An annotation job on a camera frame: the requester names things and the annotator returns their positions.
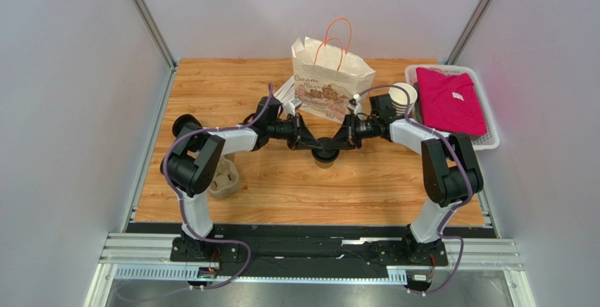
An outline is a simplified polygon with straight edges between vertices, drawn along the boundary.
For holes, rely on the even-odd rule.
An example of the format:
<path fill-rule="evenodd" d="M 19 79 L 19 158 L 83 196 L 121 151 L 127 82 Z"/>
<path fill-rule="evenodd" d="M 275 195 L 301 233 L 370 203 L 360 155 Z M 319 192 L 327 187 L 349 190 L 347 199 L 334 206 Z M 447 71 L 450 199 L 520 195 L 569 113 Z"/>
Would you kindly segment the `black plastic cup lid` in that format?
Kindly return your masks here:
<path fill-rule="evenodd" d="M 322 161 L 335 161 L 339 156 L 338 149 L 330 149 L 329 145 L 333 141 L 332 138 L 329 137 L 321 137 L 318 138 L 318 142 L 320 143 L 320 148 L 315 148 L 311 150 L 311 154 L 315 160 Z"/>

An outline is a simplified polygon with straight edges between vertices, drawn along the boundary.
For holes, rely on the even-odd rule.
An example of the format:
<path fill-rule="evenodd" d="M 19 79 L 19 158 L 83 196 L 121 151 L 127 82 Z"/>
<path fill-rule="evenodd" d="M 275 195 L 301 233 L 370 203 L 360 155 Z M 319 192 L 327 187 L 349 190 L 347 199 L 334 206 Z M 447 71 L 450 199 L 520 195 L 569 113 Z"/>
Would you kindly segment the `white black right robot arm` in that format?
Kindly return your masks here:
<path fill-rule="evenodd" d="M 409 263 L 422 263 L 440 249 L 444 228 L 454 213 L 482 190 L 477 157 L 468 135 L 442 134 L 398 114 L 388 94 L 372 96 L 370 105 L 371 113 L 364 119 L 346 115 L 336 135 L 321 138 L 321 147 L 312 154 L 318 162 L 330 164 L 340 151 L 359 149 L 363 139 L 375 137 L 419 154 L 427 199 L 399 248 Z"/>

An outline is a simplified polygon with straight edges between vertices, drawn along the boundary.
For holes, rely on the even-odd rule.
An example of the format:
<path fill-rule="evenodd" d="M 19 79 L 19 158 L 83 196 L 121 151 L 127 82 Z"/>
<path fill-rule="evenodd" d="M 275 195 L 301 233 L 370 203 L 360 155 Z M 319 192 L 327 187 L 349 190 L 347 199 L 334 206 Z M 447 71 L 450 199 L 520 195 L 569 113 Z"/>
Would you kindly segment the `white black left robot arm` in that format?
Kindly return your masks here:
<path fill-rule="evenodd" d="M 285 140 L 291 150 L 323 148 L 300 114 L 281 119 L 282 107 L 274 96 L 266 96 L 248 122 L 234 127 L 203 127 L 193 115 L 182 115 L 175 121 L 176 140 L 161 165 L 182 214 L 181 234 L 174 239 L 170 256 L 173 261 L 207 261 L 221 244 L 214 238 L 208 189 L 224 155 L 259 150 L 270 139 Z"/>

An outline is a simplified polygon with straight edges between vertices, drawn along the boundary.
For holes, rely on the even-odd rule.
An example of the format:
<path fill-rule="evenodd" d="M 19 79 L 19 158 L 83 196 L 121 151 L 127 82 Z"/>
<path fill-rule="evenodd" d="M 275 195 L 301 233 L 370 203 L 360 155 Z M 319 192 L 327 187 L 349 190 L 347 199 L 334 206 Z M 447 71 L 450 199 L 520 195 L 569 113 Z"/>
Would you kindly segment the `white paper takeout bag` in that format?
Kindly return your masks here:
<path fill-rule="evenodd" d="M 330 35 L 339 21 L 349 26 L 346 40 Z M 349 113 L 349 101 L 372 87 L 375 70 L 350 52 L 352 34 L 351 22 L 336 18 L 327 26 L 324 40 L 298 38 L 291 46 L 294 95 L 302 102 L 302 111 L 341 123 Z"/>

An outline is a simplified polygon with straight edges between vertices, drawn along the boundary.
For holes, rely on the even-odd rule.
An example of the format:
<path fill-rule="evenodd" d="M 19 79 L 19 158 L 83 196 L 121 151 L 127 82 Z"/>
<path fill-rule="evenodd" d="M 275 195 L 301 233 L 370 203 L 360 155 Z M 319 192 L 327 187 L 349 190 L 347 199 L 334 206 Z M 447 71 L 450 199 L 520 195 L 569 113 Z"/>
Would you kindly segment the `white wrapped straws bundle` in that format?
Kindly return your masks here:
<path fill-rule="evenodd" d="M 274 97 L 282 104 L 295 99 L 295 87 L 294 87 L 295 79 L 294 76 L 291 76 L 275 93 Z"/>

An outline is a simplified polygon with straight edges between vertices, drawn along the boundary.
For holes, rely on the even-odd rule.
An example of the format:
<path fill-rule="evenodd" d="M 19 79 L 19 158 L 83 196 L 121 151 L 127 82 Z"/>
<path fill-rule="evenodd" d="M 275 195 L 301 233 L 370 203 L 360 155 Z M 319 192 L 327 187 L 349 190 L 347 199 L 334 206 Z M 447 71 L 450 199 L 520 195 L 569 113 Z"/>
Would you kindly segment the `stack of paper cups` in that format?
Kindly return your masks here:
<path fill-rule="evenodd" d="M 403 82 L 396 83 L 393 87 L 390 87 L 388 95 L 390 95 L 392 104 L 398 115 L 404 115 L 406 111 L 410 113 L 418 100 L 417 89 Z"/>

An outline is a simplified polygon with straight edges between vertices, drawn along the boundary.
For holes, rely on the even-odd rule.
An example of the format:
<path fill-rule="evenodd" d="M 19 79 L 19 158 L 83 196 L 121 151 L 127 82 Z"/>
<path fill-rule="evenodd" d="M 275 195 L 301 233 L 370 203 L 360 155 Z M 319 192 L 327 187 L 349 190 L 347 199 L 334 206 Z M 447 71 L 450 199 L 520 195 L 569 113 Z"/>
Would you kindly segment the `cardboard cup carrier tray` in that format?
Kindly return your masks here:
<path fill-rule="evenodd" d="M 225 199 L 241 187 L 239 172 L 235 164 L 224 156 L 220 157 L 215 175 L 207 190 L 214 199 Z"/>

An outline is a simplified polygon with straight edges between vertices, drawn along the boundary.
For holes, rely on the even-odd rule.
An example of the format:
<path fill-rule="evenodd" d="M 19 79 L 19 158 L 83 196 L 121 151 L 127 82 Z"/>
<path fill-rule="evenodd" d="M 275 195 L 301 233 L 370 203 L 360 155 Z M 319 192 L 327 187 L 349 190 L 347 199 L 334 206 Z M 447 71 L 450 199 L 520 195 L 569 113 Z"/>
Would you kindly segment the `pink folded t-shirt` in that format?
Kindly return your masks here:
<path fill-rule="evenodd" d="M 474 83 L 467 73 L 445 75 L 428 68 L 417 68 L 415 72 L 424 125 L 472 136 L 487 133 Z"/>

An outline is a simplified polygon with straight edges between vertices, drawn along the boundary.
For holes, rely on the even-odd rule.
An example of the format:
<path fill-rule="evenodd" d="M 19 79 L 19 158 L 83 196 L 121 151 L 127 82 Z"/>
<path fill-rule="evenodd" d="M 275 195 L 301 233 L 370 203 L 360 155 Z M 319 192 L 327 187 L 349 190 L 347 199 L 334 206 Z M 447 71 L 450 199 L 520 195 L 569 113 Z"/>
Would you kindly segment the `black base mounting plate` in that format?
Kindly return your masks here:
<path fill-rule="evenodd" d="M 222 276 L 379 278 L 392 265 L 448 265 L 448 242 L 422 263 L 409 263 L 400 246 L 406 226 L 217 224 L 221 244 L 207 261 Z"/>

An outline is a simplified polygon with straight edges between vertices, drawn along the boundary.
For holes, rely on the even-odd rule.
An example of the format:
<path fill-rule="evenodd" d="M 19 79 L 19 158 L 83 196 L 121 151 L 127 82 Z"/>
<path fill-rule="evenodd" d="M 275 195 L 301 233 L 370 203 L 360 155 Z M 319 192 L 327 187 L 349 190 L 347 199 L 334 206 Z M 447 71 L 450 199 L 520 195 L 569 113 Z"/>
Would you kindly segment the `white plastic laundry basket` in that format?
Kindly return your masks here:
<path fill-rule="evenodd" d="M 416 105 L 414 109 L 411 111 L 411 115 L 415 117 L 415 119 L 423 124 L 423 118 L 421 116 L 420 109 L 420 94 L 418 88 L 418 81 L 416 77 L 415 70 L 417 68 L 428 68 L 430 70 L 435 70 L 440 73 L 444 73 L 445 75 L 460 75 L 462 73 L 467 73 L 474 83 L 475 93 L 477 94 L 477 98 L 480 102 L 482 112 L 485 117 L 485 124 L 487 126 L 487 133 L 482 136 L 472 136 L 469 135 L 470 140 L 473 145 L 473 149 L 476 151 L 482 150 L 490 150 L 495 149 L 499 146 L 500 139 L 496 129 L 496 124 L 494 122 L 494 117 L 490 110 L 487 97 L 485 95 L 484 89 L 480 84 L 479 78 L 474 70 L 459 66 L 459 65 L 430 65 L 430 64 L 418 64 L 418 65 L 410 65 L 405 69 L 405 78 L 406 83 L 412 85 L 418 90 L 418 100 L 416 101 Z"/>

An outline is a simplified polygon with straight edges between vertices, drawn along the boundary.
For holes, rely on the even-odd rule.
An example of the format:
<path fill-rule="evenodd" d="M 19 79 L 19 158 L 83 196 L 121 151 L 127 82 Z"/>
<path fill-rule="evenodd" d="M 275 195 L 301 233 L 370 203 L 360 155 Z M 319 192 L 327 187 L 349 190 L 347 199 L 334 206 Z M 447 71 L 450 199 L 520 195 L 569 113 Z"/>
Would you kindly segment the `aluminium frame rail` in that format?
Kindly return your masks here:
<path fill-rule="evenodd" d="M 426 296 L 422 283 L 448 272 L 495 270 L 504 274 L 515 306 L 535 301 L 516 245 L 509 239 L 442 241 L 409 257 L 399 237 L 268 237 L 219 239 L 197 251 L 174 234 L 111 233 L 101 252 L 86 306 L 104 306 L 117 277 L 184 282 L 390 284 Z"/>

